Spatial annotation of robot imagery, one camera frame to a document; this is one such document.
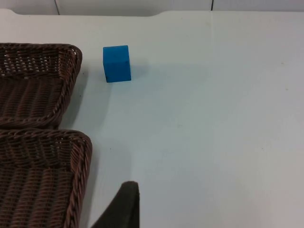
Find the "brown wicker basket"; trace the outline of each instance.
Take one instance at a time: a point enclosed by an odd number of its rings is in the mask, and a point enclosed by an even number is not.
[[[80,132],[0,131],[0,227],[77,228],[91,155]]]
[[[68,44],[0,43],[0,128],[57,128],[81,61]]]

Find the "blue block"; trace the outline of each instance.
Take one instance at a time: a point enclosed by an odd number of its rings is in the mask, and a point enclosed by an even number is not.
[[[104,73],[107,82],[131,80],[129,48],[127,45],[104,47]]]

